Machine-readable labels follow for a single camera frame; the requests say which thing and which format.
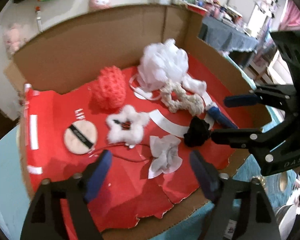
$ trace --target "red crumpled yarn ball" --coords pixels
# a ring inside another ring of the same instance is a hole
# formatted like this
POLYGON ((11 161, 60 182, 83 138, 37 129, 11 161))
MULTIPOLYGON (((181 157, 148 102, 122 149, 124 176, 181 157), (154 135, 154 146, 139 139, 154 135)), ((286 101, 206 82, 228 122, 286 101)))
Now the red crumpled yarn ball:
POLYGON ((98 79, 92 83, 94 100, 102 109, 115 109, 123 105, 126 98, 126 83, 122 71, 116 66, 105 67, 98 79))

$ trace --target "black crumpled object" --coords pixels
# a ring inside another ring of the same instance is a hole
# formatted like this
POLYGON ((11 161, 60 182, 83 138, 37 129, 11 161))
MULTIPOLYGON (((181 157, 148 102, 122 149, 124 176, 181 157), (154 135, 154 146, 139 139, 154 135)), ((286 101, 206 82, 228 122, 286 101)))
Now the black crumpled object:
POLYGON ((185 145, 188 147, 201 146, 211 136, 209 124, 205 120, 201 120, 195 116, 190 122, 188 132, 183 136, 185 138, 185 145))

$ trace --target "red string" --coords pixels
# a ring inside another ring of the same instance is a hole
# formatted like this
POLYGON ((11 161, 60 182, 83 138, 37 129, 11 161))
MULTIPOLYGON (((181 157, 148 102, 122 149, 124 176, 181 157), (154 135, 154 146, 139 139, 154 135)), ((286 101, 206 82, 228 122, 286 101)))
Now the red string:
MULTIPOLYGON (((137 144, 137 145, 142 145, 142 146, 147 146, 150 148, 149 145, 147 144, 137 144)), ((120 146, 126 146, 124 143, 115 143, 115 144, 109 144, 107 146, 103 146, 103 147, 100 147, 98 149, 95 149, 89 157, 98 157, 101 153, 99 154, 95 154, 94 152, 99 152, 99 151, 102 151, 102 150, 106 150, 106 149, 109 149, 109 148, 114 148, 114 147, 120 147, 120 146)), ((150 157, 149 159, 143 159, 143 160, 131 160, 131 159, 128 159, 128 158, 125 158, 123 156, 119 156, 119 155, 116 155, 116 154, 112 154, 114 157, 118 158, 118 159, 122 159, 122 160, 125 160, 125 161, 128 161, 128 162, 133 162, 133 163, 141 163, 141 162, 145 162, 145 161, 149 161, 152 159, 152 157, 150 157)))

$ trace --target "bolt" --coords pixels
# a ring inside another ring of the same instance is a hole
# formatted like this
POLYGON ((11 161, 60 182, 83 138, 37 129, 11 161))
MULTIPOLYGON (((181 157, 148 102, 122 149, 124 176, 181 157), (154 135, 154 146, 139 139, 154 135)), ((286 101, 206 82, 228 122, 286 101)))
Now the bolt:
POLYGON ((75 173, 72 176, 74 179, 81 179, 82 178, 82 174, 81 173, 75 173))
POLYGON ((257 178, 252 178, 252 179, 251 179, 251 182, 252 182, 253 184, 255 184, 255 185, 259 185, 259 184, 260 184, 260 180, 257 179, 257 178))
POLYGON ((267 163, 270 163, 270 162, 272 162, 272 161, 273 161, 273 155, 268 154, 268 155, 266 156, 266 162, 267 162, 267 163))
POLYGON ((258 138, 258 135, 256 135, 255 133, 252 133, 251 135, 250 135, 250 139, 251 140, 255 140, 255 139, 257 139, 258 138))
POLYGON ((42 185, 48 185, 50 182, 51 182, 50 179, 43 179, 43 180, 41 181, 41 184, 42 184, 42 185))
POLYGON ((220 174, 219 174, 219 177, 220 177, 221 179, 229 179, 229 175, 228 175, 227 173, 220 173, 220 174))

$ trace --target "cardboard box wall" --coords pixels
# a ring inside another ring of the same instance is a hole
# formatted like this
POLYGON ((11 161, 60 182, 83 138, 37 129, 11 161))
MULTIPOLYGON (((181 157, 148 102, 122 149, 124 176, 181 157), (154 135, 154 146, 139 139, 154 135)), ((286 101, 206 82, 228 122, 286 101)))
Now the cardboard box wall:
MULTIPOLYGON (((176 45, 202 62, 232 94, 247 93, 250 86, 230 62, 197 36, 202 16, 183 7, 131 5, 114 7, 62 22, 29 41, 14 55, 5 73, 15 88, 25 80, 39 91, 67 93, 95 79, 100 69, 116 65, 126 68, 139 64, 143 49, 150 43, 174 38, 176 45)), ((271 121, 262 105, 247 107, 254 127, 271 121)), ((26 169, 26 152, 21 120, 20 162, 29 196, 34 192, 26 169)), ((239 149, 223 170, 233 176, 249 155, 239 149)), ((201 190, 168 211, 161 220, 141 219, 132 229, 111 229, 104 239, 149 239, 172 227, 203 206, 201 190)))

